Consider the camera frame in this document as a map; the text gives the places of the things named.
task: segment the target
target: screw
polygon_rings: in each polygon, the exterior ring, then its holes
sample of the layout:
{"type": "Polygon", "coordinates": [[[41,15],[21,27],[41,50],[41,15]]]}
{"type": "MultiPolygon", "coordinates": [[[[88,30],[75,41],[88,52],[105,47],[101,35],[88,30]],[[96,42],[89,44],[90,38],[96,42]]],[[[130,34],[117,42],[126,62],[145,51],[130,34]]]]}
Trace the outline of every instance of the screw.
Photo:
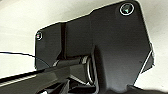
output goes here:
{"type": "Polygon", "coordinates": [[[37,32],[36,33],[36,39],[37,40],[41,40],[42,39],[42,33],[41,32],[37,32]]]}
{"type": "Polygon", "coordinates": [[[133,11],[134,6],[131,3],[125,3],[120,8],[120,12],[122,15],[130,15],[133,11]]]}

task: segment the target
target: cable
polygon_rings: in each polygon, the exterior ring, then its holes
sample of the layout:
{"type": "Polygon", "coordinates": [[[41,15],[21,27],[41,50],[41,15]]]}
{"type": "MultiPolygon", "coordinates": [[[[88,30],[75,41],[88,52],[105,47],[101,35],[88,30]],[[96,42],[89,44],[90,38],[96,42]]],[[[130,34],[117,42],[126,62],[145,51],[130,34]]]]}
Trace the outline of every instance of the cable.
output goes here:
{"type": "Polygon", "coordinates": [[[34,55],[30,55],[30,54],[25,54],[25,53],[14,53],[14,52],[0,52],[0,53],[3,53],[3,54],[18,54],[18,55],[26,55],[26,56],[30,56],[30,57],[34,57],[35,59],[43,62],[45,65],[47,65],[48,67],[50,67],[44,60],[34,56],[34,55]]]}

